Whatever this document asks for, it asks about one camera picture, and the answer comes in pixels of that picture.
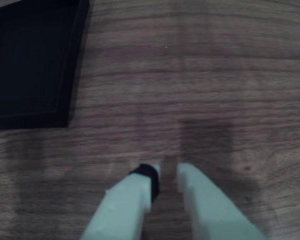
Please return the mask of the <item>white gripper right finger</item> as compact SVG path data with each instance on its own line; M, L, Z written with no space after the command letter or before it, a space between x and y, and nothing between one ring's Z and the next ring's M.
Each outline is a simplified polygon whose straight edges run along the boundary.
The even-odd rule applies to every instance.
M194 240L264 240L265 235L201 170L189 163L176 169Z

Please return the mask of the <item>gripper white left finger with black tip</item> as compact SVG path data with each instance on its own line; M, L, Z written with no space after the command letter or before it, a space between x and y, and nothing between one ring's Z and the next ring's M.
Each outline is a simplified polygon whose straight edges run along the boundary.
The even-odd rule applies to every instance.
M82 240L140 240L145 214L160 193L160 165L140 164L105 191Z

